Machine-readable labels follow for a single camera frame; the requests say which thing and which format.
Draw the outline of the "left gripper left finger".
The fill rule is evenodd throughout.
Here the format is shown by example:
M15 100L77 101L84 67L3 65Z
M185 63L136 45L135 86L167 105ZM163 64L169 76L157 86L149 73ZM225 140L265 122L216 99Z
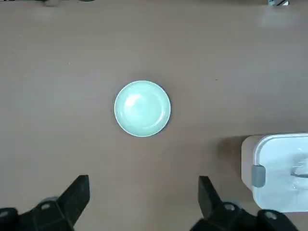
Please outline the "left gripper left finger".
M90 201L90 179L79 175L59 197L49 197L31 210L0 209L2 231L73 231Z

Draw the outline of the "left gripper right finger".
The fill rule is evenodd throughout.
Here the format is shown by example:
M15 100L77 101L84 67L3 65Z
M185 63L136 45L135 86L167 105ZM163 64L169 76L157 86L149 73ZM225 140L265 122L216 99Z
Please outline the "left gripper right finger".
M192 231L296 231L298 228L283 213L259 210L252 215L242 207L221 200L209 177L198 178L198 203L203 218Z

